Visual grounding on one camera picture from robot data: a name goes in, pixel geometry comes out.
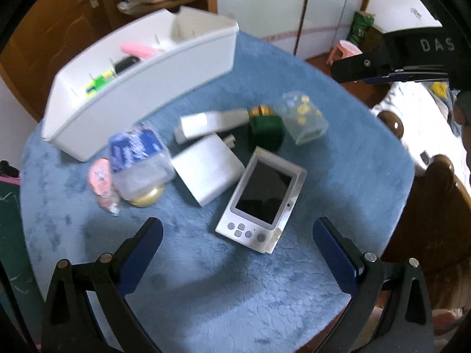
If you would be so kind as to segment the silver handheld game device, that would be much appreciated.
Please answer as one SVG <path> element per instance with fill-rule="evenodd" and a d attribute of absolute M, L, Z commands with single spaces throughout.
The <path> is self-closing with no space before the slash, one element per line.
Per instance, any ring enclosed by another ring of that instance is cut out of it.
<path fill-rule="evenodd" d="M 258 253 L 273 253 L 305 179 L 305 169 L 257 147 L 215 232 Z"/>

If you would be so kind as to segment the clear box with yellow pieces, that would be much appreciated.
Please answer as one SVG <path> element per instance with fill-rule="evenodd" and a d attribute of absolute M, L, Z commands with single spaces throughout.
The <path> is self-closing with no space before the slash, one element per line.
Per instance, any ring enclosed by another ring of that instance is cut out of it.
<path fill-rule="evenodd" d="M 277 101 L 275 111 L 297 146 L 322 137 L 329 127 L 323 113 L 301 91 L 284 93 Z"/>

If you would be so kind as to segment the white square box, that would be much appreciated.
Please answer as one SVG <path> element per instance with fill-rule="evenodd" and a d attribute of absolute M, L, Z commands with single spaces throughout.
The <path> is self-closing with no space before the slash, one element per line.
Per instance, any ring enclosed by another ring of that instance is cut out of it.
<path fill-rule="evenodd" d="M 205 136 L 184 149 L 172 158 L 172 165 L 201 207 L 236 184 L 245 170 L 217 134 Z"/>

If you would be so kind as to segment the white wedge-shaped box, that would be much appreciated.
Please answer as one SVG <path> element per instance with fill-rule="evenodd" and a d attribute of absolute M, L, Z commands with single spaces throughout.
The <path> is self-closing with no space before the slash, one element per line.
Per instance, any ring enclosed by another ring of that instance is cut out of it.
<path fill-rule="evenodd" d="M 247 109 L 229 111 L 206 111 L 182 116 L 174 129 L 175 140 L 184 144 L 193 139 L 229 131 L 248 124 L 250 121 Z"/>

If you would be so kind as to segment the colourful rubik's cube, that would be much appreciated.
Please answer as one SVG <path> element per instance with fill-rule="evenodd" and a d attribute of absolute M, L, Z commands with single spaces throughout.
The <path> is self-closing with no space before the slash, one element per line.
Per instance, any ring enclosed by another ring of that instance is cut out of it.
<path fill-rule="evenodd" d="M 111 83 L 116 78 L 116 74 L 113 70 L 109 69 L 101 73 L 99 76 L 93 78 L 85 88 L 87 97 L 94 96 L 99 90 L 103 89 L 104 86 Z"/>

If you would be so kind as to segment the small black object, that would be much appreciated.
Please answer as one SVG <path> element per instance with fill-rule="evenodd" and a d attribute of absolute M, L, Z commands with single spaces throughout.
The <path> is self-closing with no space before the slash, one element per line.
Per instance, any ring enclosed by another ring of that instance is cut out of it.
<path fill-rule="evenodd" d="M 138 56 L 126 56 L 113 65 L 114 73 L 116 73 L 116 75 L 119 75 L 123 73 L 126 69 L 133 67 L 134 65 L 140 62 L 141 59 Z"/>

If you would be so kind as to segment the pink cylindrical tube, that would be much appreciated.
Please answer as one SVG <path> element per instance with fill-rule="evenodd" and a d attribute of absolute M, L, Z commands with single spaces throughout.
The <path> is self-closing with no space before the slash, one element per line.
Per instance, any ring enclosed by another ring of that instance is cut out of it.
<path fill-rule="evenodd" d="M 127 42 L 120 46 L 120 51 L 130 56 L 136 56 L 141 59 L 148 59 L 163 52 L 162 49 L 145 46 L 138 43 Z"/>

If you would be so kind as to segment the pink plastic stool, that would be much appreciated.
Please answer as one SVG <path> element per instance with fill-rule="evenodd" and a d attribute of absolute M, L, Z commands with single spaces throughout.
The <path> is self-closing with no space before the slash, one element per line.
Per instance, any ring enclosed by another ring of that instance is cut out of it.
<path fill-rule="evenodd" d="M 362 54 L 361 49 L 347 40 L 339 40 L 332 48 L 326 63 L 332 65 L 335 61 Z"/>

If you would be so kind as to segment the gold round tin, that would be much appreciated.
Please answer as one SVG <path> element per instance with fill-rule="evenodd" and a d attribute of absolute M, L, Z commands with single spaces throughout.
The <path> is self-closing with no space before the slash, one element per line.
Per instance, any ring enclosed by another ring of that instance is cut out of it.
<path fill-rule="evenodd" d="M 129 204 L 137 208 L 150 207 L 162 196 L 164 191 L 165 186 L 159 185 L 157 187 L 152 188 L 147 194 L 143 194 L 140 197 L 130 200 Z"/>

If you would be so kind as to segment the pink oval packet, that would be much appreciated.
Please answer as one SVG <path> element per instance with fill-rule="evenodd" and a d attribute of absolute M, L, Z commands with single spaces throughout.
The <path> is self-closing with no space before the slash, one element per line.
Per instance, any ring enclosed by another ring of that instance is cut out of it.
<path fill-rule="evenodd" d="M 112 184 L 110 161 L 99 158 L 89 169 L 88 183 L 93 191 L 97 204 L 113 216 L 120 213 L 120 195 Z"/>

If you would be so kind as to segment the blue fuzzy table cover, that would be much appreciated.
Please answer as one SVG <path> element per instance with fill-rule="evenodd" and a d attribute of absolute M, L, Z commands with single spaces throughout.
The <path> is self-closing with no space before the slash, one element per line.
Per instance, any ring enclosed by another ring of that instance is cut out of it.
<path fill-rule="evenodd" d="M 113 216 L 89 187 L 89 165 L 47 144 L 39 130 L 21 161 L 21 217 L 37 285 L 46 292 L 55 265 L 92 262 L 113 252 L 147 218 L 164 240 L 129 305 L 164 352 L 294 352 L 348 303 L 311 236 L 328 217 L 363 252 L 382 254 L 414 180 L 399 140 L 327 75 L 281 49 L 239 34 L 231 73 L 174 100 L 149 118 L 173 154 L 173 131 L 187 114 L 273 104 L 306 93 L 326 117 L 324 136 L 303 146 L 285 138 L 279 154 L 307 176 L 278 245 L 260 254 L 216 233 L 230 199 L 205 207 L 173 180 L 151 207 L 122 205 Z"/>

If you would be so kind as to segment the green and gold bottle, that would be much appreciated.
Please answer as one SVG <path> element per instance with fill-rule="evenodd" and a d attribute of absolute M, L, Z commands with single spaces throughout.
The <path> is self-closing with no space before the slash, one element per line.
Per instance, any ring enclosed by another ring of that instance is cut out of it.
<path fill-rule="evenodd" d="M 282 118 L 269 106 L 260 105 L 249 111 L 248 145 L 252 150 L 262 147 L 267 151 L 277 152 L 285 135 Z"/>

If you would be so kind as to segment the white plastic organizer bin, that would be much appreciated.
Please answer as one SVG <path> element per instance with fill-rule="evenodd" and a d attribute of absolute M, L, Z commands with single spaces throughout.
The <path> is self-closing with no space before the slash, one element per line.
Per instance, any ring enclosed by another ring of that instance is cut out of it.
<path fill-rule="evenodd" d="M 54 77 L 42 138 L 75 159 L 94 156 L 108 139 L 168 102 L 233 69 L 236 20 L 183 6 L 158 10 L 101 38 Z M 156 54 L 126 68 L 88 94 L 91 82 L 125 58 L 125 45 Z"/>

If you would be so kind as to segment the brown wooden door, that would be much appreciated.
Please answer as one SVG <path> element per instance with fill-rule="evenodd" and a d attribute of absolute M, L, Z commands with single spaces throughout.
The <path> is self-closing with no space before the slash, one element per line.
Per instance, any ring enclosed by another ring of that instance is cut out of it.
<path fill-rule="evenodd" d="M 100 2 L 37 0 L 1 51 L 1 77 L 39 120 L 58 71 L 110 31 Z"/>

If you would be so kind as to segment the green chalkboard pink frame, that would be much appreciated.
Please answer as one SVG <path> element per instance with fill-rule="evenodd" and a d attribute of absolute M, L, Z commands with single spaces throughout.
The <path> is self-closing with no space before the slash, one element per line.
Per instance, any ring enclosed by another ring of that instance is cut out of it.
<path fill-rule="evenodd" d="M 26 252 L 19 170 L 1 161 L 1 336 L 40 348 L 44 301 Z"/>

